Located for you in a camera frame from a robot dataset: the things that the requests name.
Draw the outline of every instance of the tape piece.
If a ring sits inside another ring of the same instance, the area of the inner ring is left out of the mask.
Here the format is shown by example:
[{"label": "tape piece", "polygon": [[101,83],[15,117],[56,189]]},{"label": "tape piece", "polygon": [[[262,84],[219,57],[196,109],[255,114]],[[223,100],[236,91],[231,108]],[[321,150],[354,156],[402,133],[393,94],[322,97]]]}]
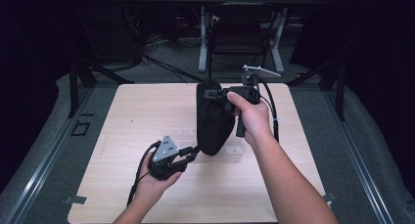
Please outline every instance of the tape piece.
[{"label": "tape piece", "polygon": [[67,204],[73,204],[73,203],[85,204],[85,202],[86,202],[85,197],[78,197],[78,196],[66,197],[64,200],[64,203],[67,203]]},{"label": "tape piece", "polygon": [[323,199],[324,201],[326,201],[326,203],[332,203],[332,201],[335,200],[337,197],[338,196],[335,193],[331,192],[331,193],[324,195]]}]

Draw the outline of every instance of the dark background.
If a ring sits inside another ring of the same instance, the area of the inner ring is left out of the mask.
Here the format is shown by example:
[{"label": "dark background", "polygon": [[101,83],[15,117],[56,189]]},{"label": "dark background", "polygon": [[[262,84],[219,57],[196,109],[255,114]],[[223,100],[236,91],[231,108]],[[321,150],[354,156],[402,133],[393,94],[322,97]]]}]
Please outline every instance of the dark background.
[{"label": "dark background", "polygon": [[[415,196],[415,8],[412,0],[358,1],[362,6],[355,10],[305,9],[308,16],[292,62],[317,68],[346,50],[346,85],[379,125],[407,189]],[[55,82],[69,72],[74,57],[140,61],[121,8],[101,9],[106,10],[101,17],[88,19],[91,14],[82,13],[86,8],[76,8],[86,22],[101,25],[85,31],[68,7],[52,7],[42,0],[0,0],[1,191],[54,107]],[[169,18],[152,22],[169,23]],[[105,54],[87,32],[106,37],[115,48],[112,54]],[[168,36],[174,39],[174,33]]]}]

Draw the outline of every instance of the person's right hand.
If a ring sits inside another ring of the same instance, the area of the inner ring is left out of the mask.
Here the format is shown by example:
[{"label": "person's right hand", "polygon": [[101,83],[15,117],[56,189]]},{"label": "person's right hand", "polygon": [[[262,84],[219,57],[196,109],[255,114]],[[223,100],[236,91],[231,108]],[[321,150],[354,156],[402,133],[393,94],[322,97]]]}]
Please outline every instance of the person's right hand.
[{"label": "person's right hand", "polygon": [[242,112],[242,120],[246,128],[245,140],[254,147],[255,141],[271,135],[272,131],[269,126],[268,106],[264,102],[253,105],[242,96],[228,92],[229,101]]}]

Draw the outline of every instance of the gray carpet floor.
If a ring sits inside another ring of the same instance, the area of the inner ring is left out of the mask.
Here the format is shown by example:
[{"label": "gray carpet floor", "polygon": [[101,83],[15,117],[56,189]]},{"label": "gray carpet floor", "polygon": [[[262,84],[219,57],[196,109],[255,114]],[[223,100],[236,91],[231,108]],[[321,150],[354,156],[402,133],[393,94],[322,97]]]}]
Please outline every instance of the gray carpet floor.
[{"label": "gray carpet floor", "polygon": [[[269,76],[268,79],[272,82],[288,82],[297,77],[298,73],[308,71],[306,67],[289,64],[297,35],[295,29],[286,29],[280,46],[286,71],[278,79]],[[198,72],[198,45],[160,42],[152,48],[156,46],[157,49],[153,49],[149,56],[185,69],[200,78],[207,76],[206,73]],[[274,69],[270,58],[267,63],[270,65],[266,68]],[[237,70],[232,73],[215,72],[213,77],[221,82],[239,81],[240,71],[238,66],[235,68]],[[11,220],[18,223],[68,223],[70,204],[64,203],[64,200],[76,195],[117,88],[113,80],[99,72],[94,74],[98,80],[94,89],[83,88],[79,84],[82,105],[72,119],[67,118],[70,107],[69,78],[64,76],[57,82],[60,95],[56,106],[21,168],[0,196],[0,223]],[[139,66],[118,71],[117,74],[136,83],[195,82],[148,64],[145,59]],[[332,111],[334,91],[319,91],[319,79],[319,76],[314,76],[290,89],[325,190],[338,196],[333,200],[332,208],[340,223],[382,223],[368,199],[347,149],[347,139]],[[360,152],[393,222],[415,223],[414,201],[403,187],[382,134],[358,98],[348,89],[345,94],[345,117],[343,125]],[[89,124],[84,136],[70,135],[76,133],[72,130],[77,122]],[[42,164],[57,144],[61,145],[61,149],[56,152],[56,160],[52,162],[51,169],[45,173],[44,182],[38,185],[39,189],[23,208],[17,207],[28,190],[30,179],[38,171],[36,169],[39,164]]]}]

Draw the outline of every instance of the white tabletop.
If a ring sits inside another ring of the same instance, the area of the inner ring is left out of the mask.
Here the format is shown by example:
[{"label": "white tabletop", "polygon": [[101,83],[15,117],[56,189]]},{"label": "white tabletop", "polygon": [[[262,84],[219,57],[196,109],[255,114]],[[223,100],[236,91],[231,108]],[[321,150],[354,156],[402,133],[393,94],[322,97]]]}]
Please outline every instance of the white tabletop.
[{"label": "white tabletop", "polygon": [[[222,87],[241,84],[222,84]],[[280,143],[324,195],[291,93],[269,84],[279,118]],[[262,95],[266,97],[263,86]],[[169,134],[179,147],[196,146],[196,84],[119,86],[89,161],[70,223],[111,223],[125,209],[145,150]],[[231,134],[214,157],[200,153],[148,213],[145,223],[276,222],[256,159],[245,139]]]}]

